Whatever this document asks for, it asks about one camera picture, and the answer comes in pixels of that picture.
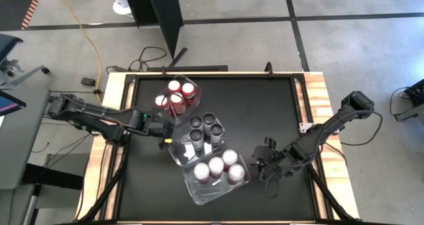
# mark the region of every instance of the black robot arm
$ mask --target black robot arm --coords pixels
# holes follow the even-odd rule
[[[282,150],[276,150],[275,142],[257,146],[253,157],[257,159],[259,180],[277,181],[309,165],[319,145],[325,143],[330,135],[351,120],[368,118],[373,110],[374,102],[362,92],[354,91],[342,100],[342,107],[328,121],[310,128]]]
[[[75,95],[61,94],[50,98],[47,115],[54,120],[72,121],[74,126],[88,132],[99,132],[106,143],[123,146],[127,133],[171,138],[174,123],[154,110],[136,108],[115,110],[87,103]]]

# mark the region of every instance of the monitor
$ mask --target monitor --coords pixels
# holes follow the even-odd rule
[[[13,113],[19,109],[25,108],[26,106],[27,104],[25,102],[15,98],[5,91],[0,91],[0,116]]]

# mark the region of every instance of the yellow cable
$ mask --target yellow cable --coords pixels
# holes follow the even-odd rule
[[[69,5],[69,3],[66,0],[62,0],[64,2],[64,4],[66,5],[66,7],[69,9],[69,11],[71,12],[72,16],[75,18],[75,20],[77,21],[79,27],[81,28],[81,31],[83,32],[85,38],[90,42],[90,44],[93,46],[95,54],[97,56],[97,62],[99,64],[99,75],[97,76],[97,82],[95,84],[95,88],[99,89],[100,86],[100,76],[101,76],[101,68],[102,68],[102,63],[101,63],[101,58],[100,58],[100,54],[99,51],[97,50],[97,47],[95,47],[95,44],[93,43],[93,41],[91,41],[91,39],[88,37],[87,33],[84,30],[84,27],[82,27],[82,24],[80,23],[80,20],[77,18],[77,16],[75,15],[74,11],[72,10],[71,6]],[[97,97],[97,100],[100,101],[100,96],[99,93],[96,93],[95,96]]]

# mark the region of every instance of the clear plastic tray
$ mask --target clear plastic tray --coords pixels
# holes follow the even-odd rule
[[[244,180],[239,181],[236,184],[231,184],[228,182],[228,173],[223,172],[220,178],[209,177],[207,183],[200,183],[196,177],[194,176],[194,167],[198,163],[209,163],[209,160],[213,157],[222,157],[224,151],[215,152],[207,157],[200,159],[197,163],[189,165],[184,168],[183,175],[185,184],[187,185],[188,192],[190,193],[193,201],[197,205],[203,205],[208,203],[214,199],[217,199],[226,193],[233,191],[250,181],[250,173],[249,170],[244,163],[242,157],[238,155],[237,163],[244,167]]]
[[[182,97],[182,105],[184,106],[185,111],[183,113],[178,113],[178,110],[176,110],[175,106],[171,103],[172,92],[168,90],[168,87],[165,88],[163,91],[161,91],[159,94],[157,94],[157,96],[160,96],[160,95],[165,96],[159,105],[161,105],[162,103],[167,105],[169,103],[169,108],[159,107],[158,105],[156,105],[154,103],[156,100],[156,97],[155,99],[153,99],[153,105],[155,105],[156,109],[160,111],[163,117],[166,117],[168,120],[169,119],[172,120],[175,125],[178,125],[181,122],[183,122],[184,119],[187,118],[187,116],[189,116],[193,112],[193,110],[199,105],[200,98],[201,98],[201,88],[196,83],[194,83],[192,80],[190,80],[184,75],[176,75],[174,77],[174,80],[180,82],[181,86],[184,85],[184,83],[191,83],[194,86],[195,98],[192,101],[186,100],[184,97],[184,94],[182,94],[182,96],[177,96],[177,97]]]
[[[198,116],[199,118],[203,118],[205,114],[212,114],[212,112],[205,112],[203,114],[193,114],[189,119]],[[174,159],[174,161],[180,165],[180,166],[186,166],[190,165],[192,163],[197,162],[199,159],[204,158],[205,156],[208,156],[210,153],[214,152],[215,150],[222,148],[222,146],[225,144],[226,141],[226,134],[225,134],[225,128],[224,126],[219,122],[219,119],[214,115],[216,118],[216,124],[219,124],[223,127],[223,139],[221,140],[221,143],[218,146],[214,146],[211,144],[210,137],[207,135],[203,135],[203,150],[196,151],[194,150],[193,144],[190,140],[190,132],[193,130],[189,122],[190,120],[187,120],[187,122],[184,122],[183,124],[179,125],[172,135],[172,145],[168,147],[168,150]]]

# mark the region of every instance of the wooden table frame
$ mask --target wooden table frame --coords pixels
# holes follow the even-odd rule
[[[103,105],[111,107],[114,109],[124,109],[131,106],[133,91],[134,91],[134,82],[127,84],[128,89],[126,90],[127,95],[124,94],[124,88],[126,87],[126,76],[127,74],[137,74],[137,75],[162,75],[160,72],[144,72],[144,73],[111,73],[106,86],[105,95],[103,98]],[[186,76],[190,75],[201,75],[201,74],[213,74],[213,75],[264,75],[268,72],[169,72],[167,75],[181,75]],[[274,74],[279,75],[296,75],[296,91],[297,99],[300,107],[301,121],[302,122],[317,122],[323,123],[328,120],[333,115],[333,110],[331,108],[327,87],[325,85],[325,80],[321,72],[274,72]],[[327,140],[332,146],[336,147],[338,150],[342,151],[341,144],[338,136],[330,136]],[[81,208],[81,213],[79,218],[84,216],[87,211],[93,206],[96,198],[101,194],[105,186],[106,178],[110,177],[108,169],[113,166],[116,171],[118,168],[119,162],[121,160],[120,154],[122,153],[122,148],[115,149],[117,156],[114,160],[111,160],[112,146],[106,146],[105,141],[102,137],[98,136],[93,141],[93,147],[91,149],[91,154],[89,157],[89,163],[87,165],[87,172],[84,178],[84,198]],[[103,165],[101,165],[103,153],[105,157],[103,159]],[[344,159],[332,149],[324,147],[321,153],[321,161],[323,165],[323,171],[318,171],[320,174],[325,174],[325,179],[327,182],[327,187],[333,196],[338,200],[338,202],[344,207],[344,209],[353,217],[358,218],[358,211],[356,208],[356,202],[354,199],[352,187],[350,185],[350,179],[348,171],[345,165]],[[317,169],[317,163],[320,161],[314,161],[314,168]],[[325,199],[318,186],[315,185],[315,192],[317,197],[317,202],[319,205],[319,214],[321,218],[330,218],[327,216]],[[104,219],[112,219],[114,203],[117,196],[117,185],[112,190],[107,201],[107,205],[103,209]],[[154,221],[137,221],[137,222],[120,222],[120,223],[163,223],[154,222]],[[261,222],[261,223],[283,223],[290,221],[275,221],[275,222]]]

